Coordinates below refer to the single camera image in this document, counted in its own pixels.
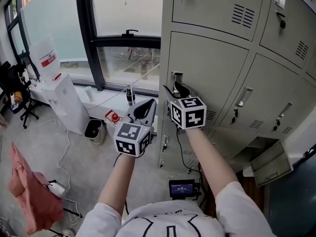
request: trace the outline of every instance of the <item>apriltag cube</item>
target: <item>apriltag cube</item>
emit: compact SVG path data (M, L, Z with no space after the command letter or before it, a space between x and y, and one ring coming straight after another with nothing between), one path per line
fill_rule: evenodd
M171 119L182 129L205 126L206 105L199 97L182 98L170 106Z
M118 122L113 139L116 151L138 157L151 142L153 127Z

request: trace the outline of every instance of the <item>trash bin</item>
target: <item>trash bin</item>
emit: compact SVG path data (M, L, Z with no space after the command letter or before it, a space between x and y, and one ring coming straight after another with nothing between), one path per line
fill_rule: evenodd
M91 119L85 128L84 136L94 145L102 145L105 137L105 128L101 120Z

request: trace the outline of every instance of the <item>yellow object on chair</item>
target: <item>yellow object on chair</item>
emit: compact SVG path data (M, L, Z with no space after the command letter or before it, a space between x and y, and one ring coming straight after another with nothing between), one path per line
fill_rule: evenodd
M22 103L23 102L22 93L20 91L16 91L14 93L14 101L16 103Z

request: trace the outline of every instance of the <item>wooden floor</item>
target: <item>wooden floor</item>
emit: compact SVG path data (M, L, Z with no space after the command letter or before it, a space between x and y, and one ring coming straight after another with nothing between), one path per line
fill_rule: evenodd
M263 212L264 207L264 186L257 187L254 177L243 177L242 172L237 174L237 178L241 183L246 194L256 203ZM216 218L215 198L208 187L210 199L206 201L205 214Z

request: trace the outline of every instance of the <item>red ball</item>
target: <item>red ball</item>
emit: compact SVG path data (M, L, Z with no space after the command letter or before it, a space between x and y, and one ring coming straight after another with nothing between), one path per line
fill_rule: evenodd
M119 116L116 113L112 114L112 120L118 120Z

